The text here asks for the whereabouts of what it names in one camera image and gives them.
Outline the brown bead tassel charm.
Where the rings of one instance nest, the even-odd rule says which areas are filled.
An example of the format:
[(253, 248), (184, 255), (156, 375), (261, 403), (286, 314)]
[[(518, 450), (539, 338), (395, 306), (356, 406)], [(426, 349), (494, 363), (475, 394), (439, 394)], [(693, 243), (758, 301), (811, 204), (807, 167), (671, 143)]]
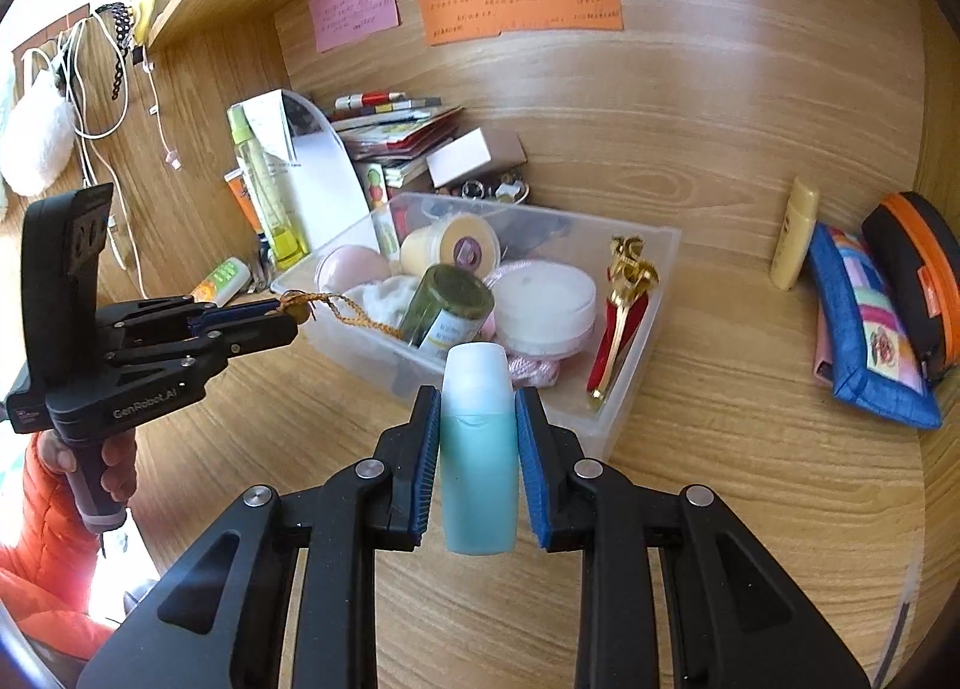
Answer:
[(285, 313), (288, 317), (293, 318), (298, 325), (304, 325), (309, 320), (316, 318), (316, 308), (320, 305), (327, 308), (340, 325), (370, 329), (381, 333), (381, 335), (394, 338), (394, 340), (404, 340), (404, 335), (402, 335), (400, 329), (387, 325), (387, 323), (376, 322), (368, 313), (364, 312), (364, 308), (358, 302), (353, 301), (350, 297), (342, 296), (342, 294), (304, 292), (304, 290), (297, 289), (287, 290), (278, 299), (278, 312)]

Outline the pink round case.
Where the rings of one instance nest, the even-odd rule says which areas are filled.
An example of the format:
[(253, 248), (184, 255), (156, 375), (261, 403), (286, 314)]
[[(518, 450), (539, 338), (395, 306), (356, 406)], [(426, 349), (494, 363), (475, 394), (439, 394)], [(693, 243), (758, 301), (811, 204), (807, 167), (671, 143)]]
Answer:
[(342, 245), (320, 260), (316, 289), (327, 294), (345, 294), (362, 284), (381, 283), (391, 278), (391, 263), (366, 245)]

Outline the teal plastic bottle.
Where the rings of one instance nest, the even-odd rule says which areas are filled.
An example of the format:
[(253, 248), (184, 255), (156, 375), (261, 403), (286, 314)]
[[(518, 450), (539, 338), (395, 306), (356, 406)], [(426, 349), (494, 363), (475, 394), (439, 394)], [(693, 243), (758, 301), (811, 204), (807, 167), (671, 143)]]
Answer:
[(514, 549), (519, 458), (508, 359), (494, 343), (452, 348), (441, 388), (441, 507), (446, 547), (464, 556)]

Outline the white cotton cloth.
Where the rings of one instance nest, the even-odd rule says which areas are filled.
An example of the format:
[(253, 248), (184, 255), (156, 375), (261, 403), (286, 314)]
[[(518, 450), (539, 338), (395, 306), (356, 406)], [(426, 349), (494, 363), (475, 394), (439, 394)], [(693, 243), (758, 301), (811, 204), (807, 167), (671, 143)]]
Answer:
[(364, 283), (345, 292), (363, 308), (371, 322), (399, 329), (407, 315), (420, 279), (408, 274), (396, 274), (377, 283)]

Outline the gold red ornament clip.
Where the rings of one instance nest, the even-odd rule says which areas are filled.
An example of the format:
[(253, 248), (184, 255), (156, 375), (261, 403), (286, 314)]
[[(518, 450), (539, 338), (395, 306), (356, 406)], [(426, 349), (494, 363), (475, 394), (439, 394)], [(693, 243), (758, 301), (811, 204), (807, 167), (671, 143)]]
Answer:
[(586, 384), (590, 404), (596, 409), (612, 390), (619, 359), (640, 328), (649, 294), (659, 286), (658, 269), (644, 258), (643, 251), (644, 240), (636, 235), (613, 237), (610, 242), (604, 333)]

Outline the green glass pump bottle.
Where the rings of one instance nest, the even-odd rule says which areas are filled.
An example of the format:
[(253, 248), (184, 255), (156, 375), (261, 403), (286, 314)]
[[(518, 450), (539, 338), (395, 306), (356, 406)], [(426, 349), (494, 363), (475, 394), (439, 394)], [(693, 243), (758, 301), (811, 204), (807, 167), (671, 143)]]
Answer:
[(493, 307), (493, 292), (477, 276), (455, 266), (430, 266), (400, 331), (425, 356), (446, 359), (454, 346), (477, 338)]

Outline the white round jar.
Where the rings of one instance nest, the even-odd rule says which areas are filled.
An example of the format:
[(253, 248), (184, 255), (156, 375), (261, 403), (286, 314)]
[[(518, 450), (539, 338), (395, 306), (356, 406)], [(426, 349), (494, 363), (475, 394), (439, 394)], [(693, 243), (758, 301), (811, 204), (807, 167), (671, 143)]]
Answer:
[(511, 262), (491, 286), (494, 339), (514, 356), (560, 361), (589, 341), (597, 317), (597, 287), (565, 263)]

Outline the orange label sanitizer bottle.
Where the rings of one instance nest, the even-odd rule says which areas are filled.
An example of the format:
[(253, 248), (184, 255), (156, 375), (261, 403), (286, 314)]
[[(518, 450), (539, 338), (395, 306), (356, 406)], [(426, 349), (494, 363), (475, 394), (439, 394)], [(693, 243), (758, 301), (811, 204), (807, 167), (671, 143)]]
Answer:
[(200, 281), (190, 296), (199, 304), (213, 304), (224, 307), (249, 284), (252, 274), (238, 257), (229, 257), (208, 273)]

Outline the orange jacket sleeve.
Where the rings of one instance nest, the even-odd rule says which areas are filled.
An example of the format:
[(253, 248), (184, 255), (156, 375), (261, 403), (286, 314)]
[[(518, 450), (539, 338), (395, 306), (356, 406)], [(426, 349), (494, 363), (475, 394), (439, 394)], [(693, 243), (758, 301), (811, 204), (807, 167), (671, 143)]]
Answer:
[(88, 616), (98, 540), (76, 510), (64, 474), (43, 462), (41, 437), (25, 452), (23, 528), (18, 543), (2, 546), (2, 603), (33, 642), (89, 660), (112, 629)]

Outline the yellow spray bottle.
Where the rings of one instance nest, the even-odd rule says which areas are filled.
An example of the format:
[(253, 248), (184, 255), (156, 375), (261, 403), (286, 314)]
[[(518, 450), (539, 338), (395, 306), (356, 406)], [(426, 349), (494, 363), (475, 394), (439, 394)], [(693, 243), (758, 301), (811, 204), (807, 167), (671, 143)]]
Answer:
[(278, 183), (280, 173), (268, 161), (267, 152), (257, 140), (241, 104), (229, 107), (228, 122), (263, 234), (270, 244), (278, 271), (285, 271), (306, 257), (306, 250), (283, 201)]

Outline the white fluffy hanging item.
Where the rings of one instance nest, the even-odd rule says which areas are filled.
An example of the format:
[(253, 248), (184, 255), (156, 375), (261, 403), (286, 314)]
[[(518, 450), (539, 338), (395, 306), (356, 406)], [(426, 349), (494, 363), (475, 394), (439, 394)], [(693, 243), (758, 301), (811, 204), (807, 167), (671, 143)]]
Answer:
[(73, 140), (73, 109), (55, 74), (39, 71), (2, 128), (2, 175), (11, 191), (31, 198), (49, 190), (67, 167)]

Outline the orange sunscreen tube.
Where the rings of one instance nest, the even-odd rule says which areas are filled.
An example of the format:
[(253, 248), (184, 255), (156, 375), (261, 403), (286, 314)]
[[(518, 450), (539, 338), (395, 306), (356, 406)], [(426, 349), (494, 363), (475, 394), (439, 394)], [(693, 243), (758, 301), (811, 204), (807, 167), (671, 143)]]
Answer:
[(247, 219), (247, 223), (251, 224), (252, 230), (257, 235), (262, 234), (259, 216), (257, 216), (256, 208), (254, 208), (254, 203), (252, 203), (251, 192), (245, 183), (244, 170), (233, 169), (226, 172), (224, 174), (224, 182), (226, 182), (229, 190), (233, 193), (233, 198), (235, 198), (236, 203), (238, 203), (238, 206), (241, 208), (244, 218)]

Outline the blue patchwork pouch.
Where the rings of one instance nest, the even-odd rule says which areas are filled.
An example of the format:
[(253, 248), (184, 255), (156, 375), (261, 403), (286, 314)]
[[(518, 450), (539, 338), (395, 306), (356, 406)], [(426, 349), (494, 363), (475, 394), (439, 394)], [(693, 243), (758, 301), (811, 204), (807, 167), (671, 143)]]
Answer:
[(939, 429), (939, 405), (864, 240), (817, 223), (807, 262), (830, 335), (833, 396), (914, 429)]

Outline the white paper file holder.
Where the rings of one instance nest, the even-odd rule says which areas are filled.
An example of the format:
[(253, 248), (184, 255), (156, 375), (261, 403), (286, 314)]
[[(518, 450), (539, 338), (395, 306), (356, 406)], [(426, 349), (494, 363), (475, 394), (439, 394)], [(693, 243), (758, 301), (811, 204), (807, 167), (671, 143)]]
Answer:
[(349, 230), (372, 247), (370, 208), (340, 136), (324, 113), (288, 89), (238, 102), (268, 161), (280, 173), (281, 195), (306, 255)]

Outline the clear plastic storage bin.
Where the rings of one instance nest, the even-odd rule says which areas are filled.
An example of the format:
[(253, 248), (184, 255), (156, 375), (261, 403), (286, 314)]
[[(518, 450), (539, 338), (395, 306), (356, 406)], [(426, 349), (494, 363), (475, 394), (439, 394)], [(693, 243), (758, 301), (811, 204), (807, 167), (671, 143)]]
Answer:
[(275, 279), (317, 294), (309, 343), (377, 396), (441, 384), (493, 341), (584, 452), (612, 453), (656, 335), (680, 234), (535, 206), (400, 195)]

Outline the stack of books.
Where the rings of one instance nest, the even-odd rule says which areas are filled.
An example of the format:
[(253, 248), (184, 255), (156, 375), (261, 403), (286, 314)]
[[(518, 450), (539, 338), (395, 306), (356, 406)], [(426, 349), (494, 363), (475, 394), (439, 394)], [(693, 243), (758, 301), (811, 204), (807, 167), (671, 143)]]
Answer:
[(345, 109), (358, 95), (331, 110), (332, 127), (352, 161), (371, 209), (404, 190), (433, 188), (428, 156), (454, 140), (464, 107), (441, 97), (393, 97), (381, 104)]

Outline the cream yellow jar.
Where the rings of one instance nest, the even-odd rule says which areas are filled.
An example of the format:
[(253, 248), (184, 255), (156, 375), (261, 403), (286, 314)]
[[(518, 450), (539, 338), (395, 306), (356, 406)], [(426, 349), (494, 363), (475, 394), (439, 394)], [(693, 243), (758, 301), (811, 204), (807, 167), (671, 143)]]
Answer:
[(405, 274), (421, 278), (434, 265), (449, 265), (485, 279), (500, 266), (501, 245), (487, 219), (471, 212), (449, 214), (410, 232), (400, 246)]

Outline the black orange zip case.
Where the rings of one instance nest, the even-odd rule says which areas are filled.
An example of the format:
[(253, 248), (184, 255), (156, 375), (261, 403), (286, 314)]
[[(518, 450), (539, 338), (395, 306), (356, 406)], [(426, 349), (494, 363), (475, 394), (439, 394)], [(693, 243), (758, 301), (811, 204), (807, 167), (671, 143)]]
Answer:
[(937, 385), (958, 364), (957, 235), (916, 191), (884, 196), (861, 230), (924, 380)]

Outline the small white cardboard box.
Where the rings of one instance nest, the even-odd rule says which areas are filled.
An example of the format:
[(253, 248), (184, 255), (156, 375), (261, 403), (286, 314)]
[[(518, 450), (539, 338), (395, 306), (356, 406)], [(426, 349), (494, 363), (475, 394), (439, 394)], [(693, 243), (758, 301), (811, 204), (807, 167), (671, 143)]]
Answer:
[(428, 173), (436, 188), (459, 185), (483, 173), (514, 169), (526, 162), (526, 152), (514, 131), (488, 127), (467, 131), (427, 156)]

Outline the metal nail clipper keys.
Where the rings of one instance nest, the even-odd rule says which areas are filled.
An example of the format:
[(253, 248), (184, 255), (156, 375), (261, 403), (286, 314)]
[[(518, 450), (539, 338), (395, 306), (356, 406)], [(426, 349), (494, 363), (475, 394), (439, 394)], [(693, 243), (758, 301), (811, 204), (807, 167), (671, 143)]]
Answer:
[(467, 200), (522, 205), (529, 198), (530, 187), (519, 172), (489, 173), (467, 179), (455, 187), (454, 193)]

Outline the pink sticky note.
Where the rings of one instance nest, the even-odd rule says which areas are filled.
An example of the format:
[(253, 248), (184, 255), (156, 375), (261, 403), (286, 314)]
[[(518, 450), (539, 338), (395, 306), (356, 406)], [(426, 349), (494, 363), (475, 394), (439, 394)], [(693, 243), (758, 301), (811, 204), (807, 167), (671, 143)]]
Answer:
[(309, 0), (319, 53), (400, 26), (395, 0)]

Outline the orange sticky note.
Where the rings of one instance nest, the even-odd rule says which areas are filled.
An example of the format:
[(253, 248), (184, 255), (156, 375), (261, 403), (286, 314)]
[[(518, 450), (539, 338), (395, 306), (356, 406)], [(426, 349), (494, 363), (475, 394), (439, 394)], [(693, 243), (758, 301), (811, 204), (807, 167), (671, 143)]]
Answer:
[(622, 0), (418, 0), (427, 44), (505, 32), (621, 31)]

